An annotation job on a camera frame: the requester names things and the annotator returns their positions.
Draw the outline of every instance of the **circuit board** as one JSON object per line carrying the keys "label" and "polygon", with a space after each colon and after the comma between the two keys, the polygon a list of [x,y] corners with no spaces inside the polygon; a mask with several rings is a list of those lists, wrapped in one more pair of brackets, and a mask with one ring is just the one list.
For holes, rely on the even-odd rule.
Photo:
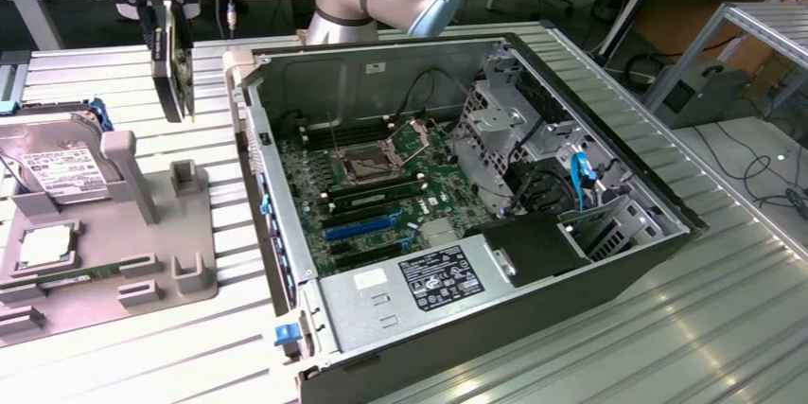
{"label": "circuit board", "polygon": [[[453,230],[463,237],[469,228],[491,220],[473,182],[450,159],[453,150],[445,145],[438,127],[426,129],[419,123],[425,135],[409,127],[409,122],[413,120],[401,121],[401,130],[393,136],[395,151],[405,161],[393,168],[385,165],[379,153],[374,151],[381,149],[383,141],[322,150],[307,150],[293,140],[281,143],[282,162],[298,215],[322,275],[345,272],[378,260],[430,248],[435,240],[429,240],[421,229],[430,221],[438,220],[438,224],[442,224],[449,220]],[[358,182],[358,176],[366,180]],[[369,201],[365,203],[373,205],[374,210],[387,214],[379,220],[391,227],[337,240],[327,239],[329,236],[337,237],[335,231],[323,226],[330,224],[330,220],[334,222],[335,209],[341,206],[333,203],[329,207],[323,203],[323,193],[383,187],[389,194],[394,194],[406,185],[417,193],[399,191],[405,193],[398,196],[402,199],[375,203],[374,197],[365,198]],[[342,226],[342,232],[357,226],[367,226],[363,222],[347,223]],[[379,252],[381,255],[374,260],[365,258],[365,252]]]}

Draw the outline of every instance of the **green circuit board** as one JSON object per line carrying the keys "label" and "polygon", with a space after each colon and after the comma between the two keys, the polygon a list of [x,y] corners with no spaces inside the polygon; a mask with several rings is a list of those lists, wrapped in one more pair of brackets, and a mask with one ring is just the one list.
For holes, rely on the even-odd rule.
{"label": "green circuit board", "polygon": [[[473,183],[466,178],[462,167],[451,164],[447,159],[451,149],[447,149],[439,131],[431,128],[427,132],[429,146],[397,170],[394,175],[389,175],[386,168],[375,167],[373,162],[363,168],[355,167],[351,171],[347,170],[346,157],[359,156],[373,159],[373,156],[379,155],[379,142],[347,146],[339,148],[339,151],[334,149],[306,150],[301,142],[293,140],[281,143],[282,162],[290,179],[298,215],[322,275],[345,272],[373,263],[375,260],[351,260],[351,257],[363,257],[362,252],[387,248],[389,251],[395,250],[394,255],[405,255],[430,248],[430,242],[419,230],[425,222],[449,219],[459,237],[463,237],[465,231],[470,227],[491,221],[486,204],[474,190]],[[411,157],[425,145],[422,135],[410,127],[401,130],[394,136],[393,142],[397,153],[405,159]],[[387,188],[383,187],[382,191],[389,195],[402,197],[401,200],[375,203],[374,196],[358,200],[361,203],[373,204],[373,209],[383,209],[389,214],[397,215],[393,227],[329,241],[326,232],[330,229],[323,228],[323,223],[335,217],[334,210],[347,204],[333,204],[329,207],[329,204],[323,202],[322,193],[369,186],[369,183],[357,181],[357,174],[363,173],[370,174],[369,178],[381,185],[387,184],[386,179],[395,177],[406,178],[417,174],[423,174],[423,176],[411,184],[401,186],[391,184]],[[411,189],[423,194],[407,197]],[[363,222],[367,221],[349,223],[346,226],[351,227]]]}

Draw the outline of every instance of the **warning label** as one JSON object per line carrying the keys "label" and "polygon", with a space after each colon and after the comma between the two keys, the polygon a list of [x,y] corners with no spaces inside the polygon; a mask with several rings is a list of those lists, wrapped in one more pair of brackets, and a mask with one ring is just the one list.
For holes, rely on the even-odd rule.
{"label": "warning label", "polygon": [[405,280],[423,311],[431,311],[486,290],[461,246],[399,262]]}
{"label": "warning label", "polygon": [[51,197],[83,194],[107,188],[90,149],[46,151],[21,156]]}

